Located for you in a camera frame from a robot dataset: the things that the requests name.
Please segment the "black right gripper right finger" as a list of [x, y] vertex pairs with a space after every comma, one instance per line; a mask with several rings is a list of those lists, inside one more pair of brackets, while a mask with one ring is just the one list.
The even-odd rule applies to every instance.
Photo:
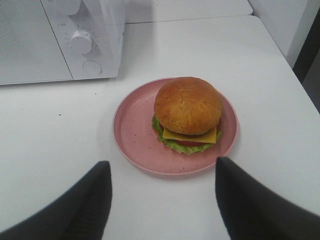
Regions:
[[215, 166], [215, 197], [232, 240], [318, 240], [320, 217], [258, 182], [230, 158]]

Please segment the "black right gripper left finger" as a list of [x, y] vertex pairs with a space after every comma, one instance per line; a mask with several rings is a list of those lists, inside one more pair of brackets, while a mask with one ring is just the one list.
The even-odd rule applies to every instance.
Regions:
[[108, 161], [96, 163], [75, 185], [31, 217], [1, 232], [2, 240], [100, 240], [112, 204]]

